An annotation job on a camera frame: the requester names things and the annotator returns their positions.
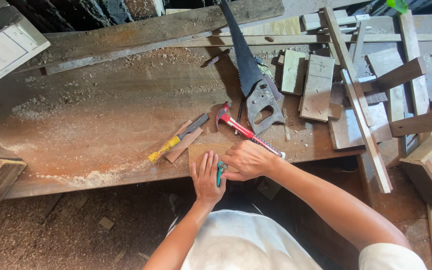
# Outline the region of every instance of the claw hammer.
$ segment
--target claw hammer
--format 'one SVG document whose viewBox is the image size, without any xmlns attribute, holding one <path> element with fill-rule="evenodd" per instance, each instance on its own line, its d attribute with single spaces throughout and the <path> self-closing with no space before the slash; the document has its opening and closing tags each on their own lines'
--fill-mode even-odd
<svg viewBox="0 0 432 270">
<path fill-rule="evenodd" d="M 266 148 L 268 151 L 273 153 L 274 155 L 284 159 L 286 154 L 284 152 L 280 152 L 276 150 L 273 146 L 268 144 L 266 141 L 264 141 L 262 138 L 260 138 L 258 135 L 254 134 L 247 128 L 240 125 L 236 120 L 234 120 L 231 116 L 226 114 L 228 109 L 231 108 L 231 103 L 226 101 L 224 103 L 224 106 L 218 111 L 216 114 L 216 129 L 219 131 L 218 122 L 219 120 L 225 121 L 228 125 L 234 127 L 239 133 L 243 134 L 244 137 L 248 138 L 251 142 L 255 144 L 259 144 L 262 147 Z"/>
</svg>

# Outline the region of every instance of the sleeve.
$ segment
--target sleeve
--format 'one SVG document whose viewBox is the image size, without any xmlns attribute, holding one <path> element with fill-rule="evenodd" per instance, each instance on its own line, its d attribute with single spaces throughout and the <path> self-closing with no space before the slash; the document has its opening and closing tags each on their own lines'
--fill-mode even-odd
<svg viewBox="0 0 432 270">
<path fill-rule="evenodd" d="M 393 243 L 374 243 L 359 254 L 360 270 L 426 270 L 413 251 Z"/>
</svg>

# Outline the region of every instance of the red and white hammer handle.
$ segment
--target red and white hammer handle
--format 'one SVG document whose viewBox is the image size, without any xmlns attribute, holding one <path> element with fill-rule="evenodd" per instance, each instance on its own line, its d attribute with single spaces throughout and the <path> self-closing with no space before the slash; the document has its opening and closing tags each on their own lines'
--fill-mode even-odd
<svg viewBox="0 0 432 270">
<path fill-rule="evenodd" d="M 236 120 L 234 120 L 231 116 L 228 114 L 223 114 L 220 118 L 221 120 L 225 121 L 228 125 L 234 127 L 239 133 L 243 134 L 244 137 L 248 138 L 251 142 L 261 145 L 262 147 L 266 148 L 268 151 L 273 153 L 274 155 L 284 159 L 286 157 L 286 154 L 284 152 L 280 152 L 276 150 L 273 146 L 268 144 L 265 140 L 260 138 L 258 135 L 254 134 L 241 124 L 239 124 Z"/>
</svg>

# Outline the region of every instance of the yellow chisel handle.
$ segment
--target yellow chisel handle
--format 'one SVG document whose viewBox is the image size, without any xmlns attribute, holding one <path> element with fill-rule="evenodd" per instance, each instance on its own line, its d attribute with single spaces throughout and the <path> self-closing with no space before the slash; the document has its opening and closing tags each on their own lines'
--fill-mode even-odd
<svg viewBox="0 0 432 270">
<path fill-rule="evenodd" d="M 178 138 L 178 136 L 172 137 L 169 141 L 167 141 L 163 145 L 163 147 L 161 147 L 159 150 L 157 150 L 156 152 L 148 156 L 149 161 L 154 163 L 157 159 L 159 159 L 160 156 L 164 155 L 180 141 L 181 140 Z"/>
</svg>

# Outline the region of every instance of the hand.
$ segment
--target hand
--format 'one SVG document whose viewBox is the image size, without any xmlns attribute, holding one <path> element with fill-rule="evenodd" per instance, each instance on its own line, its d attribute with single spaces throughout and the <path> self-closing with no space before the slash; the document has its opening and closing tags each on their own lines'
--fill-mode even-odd
<svg viewBox="0 0 432 270">
<path fill-rule="evenodd" d="M 191 165 L 191 178 L 196 190 L 196 201 L 209 203 L 214 206 L 223 197 L 226 191 L 226 177 L 221 176 L 219 187 L 216 186 L 218 176 L 218 155 L 213 156 L 213 150 L 204 154 L 199 167 L 199 175 L 196 173 L 196 163 Z"/>
<path fill-rule="evenodd" d="M 221 161 L 237 169 L 239 172 L 224 172 L 221 176 L 235 181 L 246 181 L 267 175 L 274 167 L 278 156 L 269 152 L 259 144 L 244 140 L 235 144 L 221 157 Z"/>
</svg>

